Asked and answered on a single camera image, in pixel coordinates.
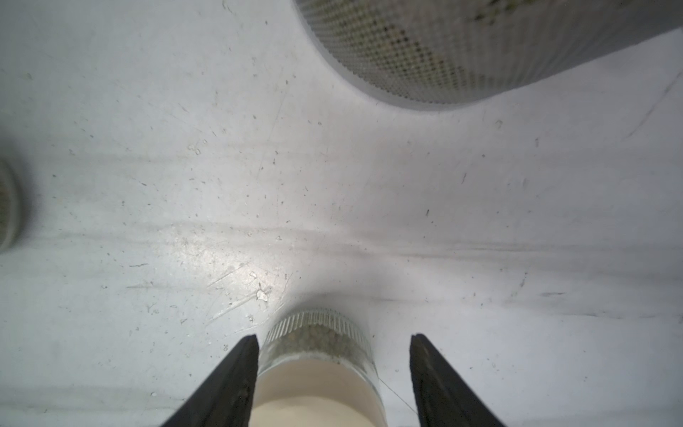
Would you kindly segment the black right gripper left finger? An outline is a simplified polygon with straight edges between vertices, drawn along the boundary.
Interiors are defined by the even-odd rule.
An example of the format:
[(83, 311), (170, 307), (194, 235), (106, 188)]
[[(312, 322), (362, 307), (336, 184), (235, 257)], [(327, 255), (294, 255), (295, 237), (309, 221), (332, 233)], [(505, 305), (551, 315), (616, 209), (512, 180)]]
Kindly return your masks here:
[(257, 337), (243, 337), (163, 427), (249, 425), (258, 373)]

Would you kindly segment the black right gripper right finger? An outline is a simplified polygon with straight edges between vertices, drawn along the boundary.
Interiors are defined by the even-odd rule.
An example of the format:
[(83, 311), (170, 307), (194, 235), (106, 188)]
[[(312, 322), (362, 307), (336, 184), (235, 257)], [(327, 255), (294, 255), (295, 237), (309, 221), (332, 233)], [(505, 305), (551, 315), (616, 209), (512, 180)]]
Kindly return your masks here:
[(421, 426), (503, 427), (424, 334), (411, 337), (410, 371)]

